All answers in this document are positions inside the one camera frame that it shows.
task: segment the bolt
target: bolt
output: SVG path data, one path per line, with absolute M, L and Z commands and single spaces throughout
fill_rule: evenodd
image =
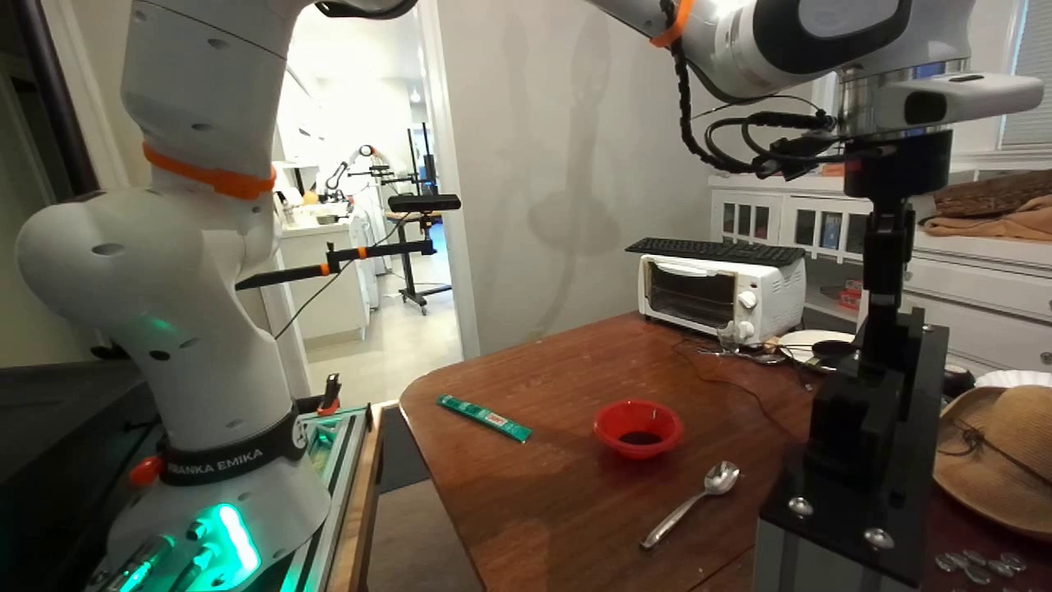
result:
M 792 499 L 788 499 L 788 512 L 792 512 L 794 519 L 809 519 L 809 516 L 816 516 L 816 507 L 813 507 L 813 499 L 806 499 L 806 497 L 792 497 Z
M 861 534 L 861 539 L 863 539 L 873 554 L 888 554 L 888 550 L 894 550 L 889 534 L 888 534 L 888 530 L 882 530 L 882 528 L 863 530 L 863 534 Z

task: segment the oven door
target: oven door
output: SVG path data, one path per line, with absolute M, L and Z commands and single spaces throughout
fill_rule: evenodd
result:
M 734 318 L 735 275 L 702 261 L 645 261 L 645 304 L 653 316 L 717 334 Z

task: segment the green light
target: green light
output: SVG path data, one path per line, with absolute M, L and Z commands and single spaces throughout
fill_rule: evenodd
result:
M 145 585 L 145 575 L 150 575 L 153 562 L 142 562 L 118 592 L 136 592 L 138 585 Z
M 251 575 L 260 569 L 260 554 L 255 545 L 251 542 L 251 534 L 239 519 L 239 512 L 234 507 L 221 507 L 221 522 L 227 528 L 227 537 L 234 542 L 234 554 L 237 554 L 237 562 L 239 562 L 239 573 Z
M 162 316 L 150 316 L 150 327 L 153 327 L 157 334 L 174 334 L 174 327 L 171 327 L 166 318 L 162 318 Z
M 218 503 L 196 516 L 196 545 L 193 557 L 196 575 L 187 585 L 191 592 L 239 590 L 260 569 L 260 550 L 234 503 Z

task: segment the floor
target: floor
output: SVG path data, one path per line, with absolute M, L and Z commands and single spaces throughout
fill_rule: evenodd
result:
M 438 224 L 431 238 L 438 255 L 410 258 L 418 290 L 450 284 L 445 226 Z M 377 284 L 382 307 L 374 309 L 363 338 L 345 337 L 304 343 L 313 384 L 321 384 L 326 377 L 339 373 L 340 406 L 396 406 L 396 394 L 413 378 L 459 362 L 454 292 L 427 295 L 427 314 L 419 314 L 418 304 L 401 301 L 405 270 L 396 261 L 392 275 L 377 278 Z M 369 592 L 475 590 L 480 584 L 431 481 L 419 475 L 406 484 L 396 481 L 393 491 L 382 491 L 371 537 Z
M 431 238 L 438 255 L 410 258 L 418 292 L 450 286 L 445 226 L 433 224 Z M 382 307 L 371 314 L 363 338 L 348 334 L 339 338 L 304 343 L 308 381 L 321 384 L 326 377 L 339 373 L 340 406 L 393 406 L 413 378 L 459 362 L 454 292 L 427 295 L 425 309 L 410 301 L 401 301 L 401 261 L 392 261 L 392 275 L 377 278 L 377 286 Z

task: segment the orange ring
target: orange ring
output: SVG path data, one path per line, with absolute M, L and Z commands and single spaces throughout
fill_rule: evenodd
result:
M 689 13 L 693 13 L 693 0 L 680 0 L 677 20 L 663 32 L 657 32 L 650 43 L 671 51 L 683 38 Z
M 191 162 L 166 159 L 150 144 L 145 144 L 142 153 L 153 168 L 164 168 L 164 170 L 180 174 L 180 177 L 191 177 L 196 186 L 209 186 L 214 192 L 221 192 L 227 197 L 237 197 L 237 201 L 255 201 L 255 197 L 269 193 L 274 182 L 277 182 L 274 168 L 269 168 L 269 177 L 251 177 L 251 174 L 237 174 L 237 170 L 196 168 Z

